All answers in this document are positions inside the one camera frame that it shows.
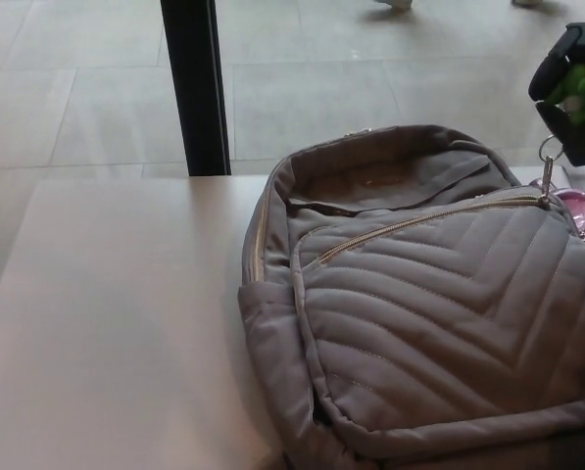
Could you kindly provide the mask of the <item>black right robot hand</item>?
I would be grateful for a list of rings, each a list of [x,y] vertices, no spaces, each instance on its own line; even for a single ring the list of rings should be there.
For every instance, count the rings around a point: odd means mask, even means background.
[[[528,95],[574,166],[585,166],[585,22],[570,23],[532,76]]]

